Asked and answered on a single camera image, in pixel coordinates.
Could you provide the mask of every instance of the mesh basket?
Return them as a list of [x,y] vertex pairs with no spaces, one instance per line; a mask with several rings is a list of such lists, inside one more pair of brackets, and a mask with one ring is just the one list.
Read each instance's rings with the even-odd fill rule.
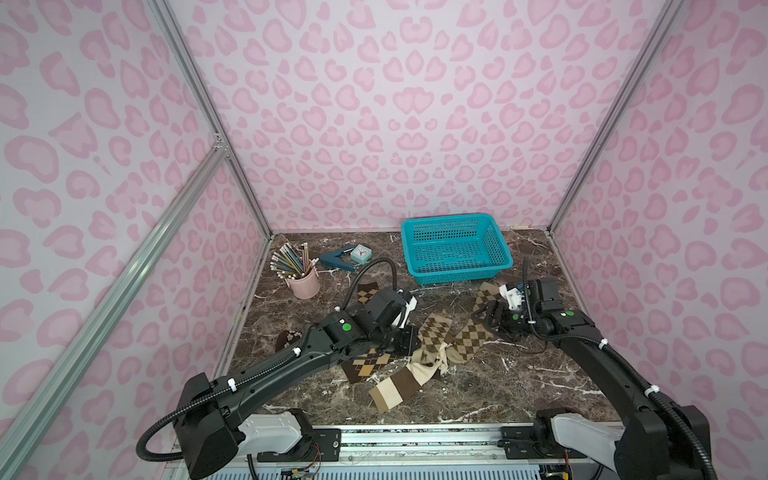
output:
[[502,232],[486,214],[406,220],[402,248],[420,285],[492,278],[513,264]]

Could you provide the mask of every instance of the sock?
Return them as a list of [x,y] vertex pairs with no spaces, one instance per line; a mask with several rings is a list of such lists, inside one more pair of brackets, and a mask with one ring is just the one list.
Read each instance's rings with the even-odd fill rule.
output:
[[386,413],[404,400],[411,398],[436,372],[445,371],[448,368],[445,357],[446,346],[445,343],[440,345],[435,362],[431,366],[409,363],[404,369],[370,389],[368,394],[373,398],[379,413]]
[[419,329],[422,346],[413,353],[411,362],[434,363],[449,328],[451,328],[451,319],[435,313],[429,315]]
[[[501,300],[498,287],[492,283],[483,282],[475,297],[475,312],[480,310],[487,302]],[[483,343],[493,338],[493,334],[485,329],[480,316],[474,313],[469,316],[469,321],[461,332],[458,333],[447,348],[445,354],[448,360],[454,363],[467,363],[474,357]]]
[[376,353],[376,349],[371,349],[361,359],[347,360],[342,363],[341,368],[349,383],[357,383],[376,373],[391,359],[388,353],[381,355]]
[[358,284],[357,301],[365,305],[377,292],[379,292],[379,284],[377,282]]

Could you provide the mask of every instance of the pencil holder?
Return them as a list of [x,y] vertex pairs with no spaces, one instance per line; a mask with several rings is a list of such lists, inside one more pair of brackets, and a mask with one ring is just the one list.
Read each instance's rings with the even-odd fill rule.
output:
[[293,295],[302,300],[312,298],[320,291],[320,278],[315,268],[298,280],[286,279],[286,283],[293,290]]

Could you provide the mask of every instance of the black robotic arm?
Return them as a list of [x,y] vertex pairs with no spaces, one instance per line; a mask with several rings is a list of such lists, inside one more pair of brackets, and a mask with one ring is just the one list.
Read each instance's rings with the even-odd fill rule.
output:
[[[392,265],[392,288],[379,291],[366,305],[348,310],[359,278],[381,261]],[[591,455],[593,458],[605,458],[622,480],[717,478],[710,460],[709,424],[698,409],[679,406],[659,392],[607,344],[588,316],[579,310],[566,310],[554,280],[536,280],[528,285],[524,265],[521,289],[525,298],[522,308],[490,302],[482,310],[485,326],[511,341],[535,335],[552,342],[594,380],[621,417],[624,431],[615,441],[603,435],[607,453]],[[178,409],[139,439],[138,456],[151,462],[183,458],[192,479],[215,473],[247,445],[240,427],[274,396],[371,348],[411,355],[420,347],[413,327],[407,324],[414,306],[415,299],[396,290],[394,263],[374,260],[355,278],[343,306],[336,307],[320,324],[310,326],[299,342],[236,375],[209,382],[201,373],[187,381]],[[301,413],[295,413],[298,423],[311,429]],[[564,447],[584,450],[578,433],[588,432],[588,428],[584,430],[588,421],[580,418],[581,423],[561,409],[541,411],[531,439],[525,441],[533,441],[539,452],[549,456],[560,456]],[[149,452],[149,439],[169,423],[173,423],[181,452]],[[574,430],[578,430],[577,435],[573,435]],[[600,432],[595,438],[601,440]],[[503,440],[499,446],[505,446]]]
[[[392,267],[392,288],[368,303],[348,310],[360,277],[373,265]],[[204,478],[223,468],[238,454],[246,435],[239,427],[259,407],[307,377],[361,356],[371,348],[409,356],[421,346],[408,315],[415,299],[396,288],[396,268],[390,259],[377,259],[355,278],[344,301],[319,324],[310,325],[301,339],[248,370],[209,381],[204,373],[187,381],[176,411],[151,426],[139,439],[136,453],[149,462],[184,459],[190,477]],[[151,437],[172,423],[181,452],[147,450]]]
[[[623,435],[617,441],[604,438],[602,452],[619,478],[717,478],[711,463],[707,417],[695,406],[676,404],[652,386],[608,344],[585,313],[565,309],[555,280],[535,280],[529,284],[526,266],[523,268],[523,284],[518,287],[523,292],[522,304],[511,309],[499,301],[486,304],[485,326],[511,342],[529,335],[552,342],[587,373],[624,424]],[[563,409],[538,412],[532,432],[540,452],[560,456],[563,447],[583,453],[587,448],[601,447],[585,445],[589,428],[583,422],[570,421],[572,415],[568,417],[569,412]],[[564,429],[573,429],[575,433],[564,434]]]

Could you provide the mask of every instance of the blue stapler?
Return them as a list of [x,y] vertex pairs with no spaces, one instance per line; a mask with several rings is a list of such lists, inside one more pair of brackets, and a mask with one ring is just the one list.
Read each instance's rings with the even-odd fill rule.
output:
[[355,265],[353,263],[342,261],[341,257],[343,257],[347,253],[354,250],[355,247],[357,247],[357,245],[347,245],[346,247],[339,248],[338,250],[334,250],[333,252],[323,253],[319,257],[320,262],[322,262],[323,264],[331,268],[339,268],[341,270],[346,270],[348,272],[354,272]]

